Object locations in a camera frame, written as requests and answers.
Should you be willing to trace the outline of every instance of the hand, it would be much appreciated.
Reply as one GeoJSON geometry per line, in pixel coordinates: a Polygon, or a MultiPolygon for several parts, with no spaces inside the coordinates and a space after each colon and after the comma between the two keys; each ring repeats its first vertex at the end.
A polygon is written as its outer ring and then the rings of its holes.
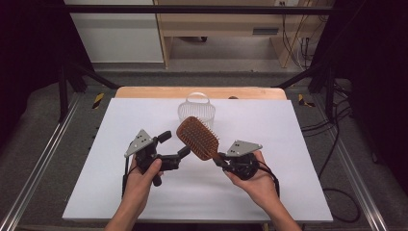
{"type": "Polygon", "coordinates": [[[128,175],[125,193],[119,208],[105,230],[131,230],[146,207],[153,177],[157,174],[163,174],[159,172],[162,166],[160,159],[156,159],[144,174],[140,173],[140,170],[135,167],[136,165],[135,158],[132,158],[130,166],[132,171],[128,175]]]}
{"type": "MultiPolygon", "coordinates": [[[[254,151],[254,155],[259,162],[265,162],[261,151],[254,151]]],[[[251,199],[264,210],[266,209],[267,202],[271,200],[279,200],[273,179],[268,173],[258,170],[252,178],[243,181],[232,172],[224,172],[234,185],[246,191],[251,199]]]]}
{"type": "MultiPolygon", "coordinates": [[[[261,151],[254,151],[254,155],[259,162],[265,162],[261,151]]],[[[232,172],[224,172],[234,185],[246,191],[251,199],[268,214],[277,230],[300,230],[280,201],[272,176],[257,170],[252,178],[243,181],[232,172]]]]}

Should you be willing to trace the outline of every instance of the person's right hand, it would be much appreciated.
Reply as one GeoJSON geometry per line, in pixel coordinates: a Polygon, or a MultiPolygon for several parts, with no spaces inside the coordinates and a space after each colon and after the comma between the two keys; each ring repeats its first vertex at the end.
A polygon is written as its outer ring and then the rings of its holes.
{"type": "MultiPolygon", "coordinates": [[[[254,151],[254,155],[261,162],[260,166],[265,164],[261,151],[254,151]]],[[[280,201],[271,175],[258,169],[252,178],[243,181],[232,172],[224,172],[234,185],[246,191],[251,199],[268,214],[277,230],[300,230],[280,201]]]]}
{"type": "MultiPolygon", "coordinates": [[[[259,162],[265,162],[261,151],[254,151],[254,155],[259,162]]],[[[252,178],[245,181],[241,180],[240,177],[232,172],[224,172],[234,185],[246,191],[251,199],[264,210],[268,202],[279,200],[273,179],[267,172],[258,170],[252,178]]]]}

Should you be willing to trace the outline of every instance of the person's left hand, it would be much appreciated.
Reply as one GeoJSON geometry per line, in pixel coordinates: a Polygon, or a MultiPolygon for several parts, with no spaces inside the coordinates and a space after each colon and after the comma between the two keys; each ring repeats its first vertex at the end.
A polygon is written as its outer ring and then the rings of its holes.
{"type": "MultiPolygon", "coordinates": [[[[136,160],[133,158],[129,169],[133,169],[136,164],[136,160]]],[[[135,217],[138,217],[146,207],[153,177],[157,174],[163,174],[159,172],[161,166],[162,160],[156,159],[144,174],[140,173],[138,167],[129,172],[122,203],[134,207],[135,217]]]]}
{"type": "Polygon", "coordinates": [[[131,230],[146,207],[153,177],[163,174],[160,172],[162,166],[160,159],[156,159],[144,174],[141,174],[140,170],[135,167],[136,165],[136,160],[132,156],[132,164],[129,168],[132,171],[128,175],[125,193],[119,208],[105,230],[131,230]]]}

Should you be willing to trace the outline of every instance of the black curtain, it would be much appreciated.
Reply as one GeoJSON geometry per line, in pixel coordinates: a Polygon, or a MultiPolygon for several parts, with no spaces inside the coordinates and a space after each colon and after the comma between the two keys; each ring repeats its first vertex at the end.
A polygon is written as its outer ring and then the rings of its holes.
{"type": "MultiPolygon", "coordinates": [[[[408,193],[408,2],[368,0],[363,6],[329,58],[336,76],[352,84],[350,103],[372,151],[408,193]]],[[[329,18],[314,62],[348,19],[329,18]]]]}
{"type": "MultiPolygon", "coordinates": [[[[63,64],[75,62],[93,70],[69,13],[46,11],[42,2],[1,0],[0,7],[0,145],[24,113],[34,90],[58,82],[63,64]]],[[[69,79],[85,84],[79,72],[69,79]]]]}

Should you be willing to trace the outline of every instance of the gray carpet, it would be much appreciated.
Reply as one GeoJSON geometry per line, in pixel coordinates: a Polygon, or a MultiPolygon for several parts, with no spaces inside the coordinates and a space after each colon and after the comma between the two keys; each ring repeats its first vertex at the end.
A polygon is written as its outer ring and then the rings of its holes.
{"type": "MultiPolygon", "coordinates": [[[[259,86],[270,87],[279,84],[290,74],[242,73],[105,73],[117,84],[126,86],[259,86]]],[[[66,199],[75,186],[82,166],[87,158],[93,136],[102,121],[109,104],[109,98],[115,95],[109,90],[87,80],[89,88],[83,95],[79,109],[64,133],[57,151],[47,170],[42,176],[30,203],[23,214],[20,225],[46,225],[63,227],[100,228],[104,223],[75,223],[62,220],[66,199]],[[93,101],[99,92],[104,92],[98,109],[92,109],[93,101]]],[[[316,107],[300,106],[298,94],[303,93],[305,100],[313,103],[313,98],[302,85],[286,90],[293,102],[293,107],[300,126],[317,124],[322,121],[316,107]]],[[[13,205],[19,191],[24,186],[31,170],[36,164],[42,149],[51,137],[59,116],[58,86],[51,85],[32,94],[26,113],[3,148],[0,162],[0,216],[3,217],[13,205]]],[[[408,198],[395,181],[394,177],[381,164],[371,160],[370,149],[356,121],[345,117],[341,121],[341,137],[362,174],[371,195],[390,230],[408,230],[408,198]]],[[[331,148],[327,132],[305,138],[315,169],[321,166],[331,148]]],[[[353,189],[345,175],[343,166],[335,153],[327,169],[322,174],[324,188],[336,188],[354,196],[353,189]]],[[[353,218],[356,209],[352,202],[338,193],[328,193],[331,211],[341,218],[353,218]]],[[[333,223],[308,224],[306,230],[370,230],[364,215],[354,223],[335,220],[333,223]]]]}

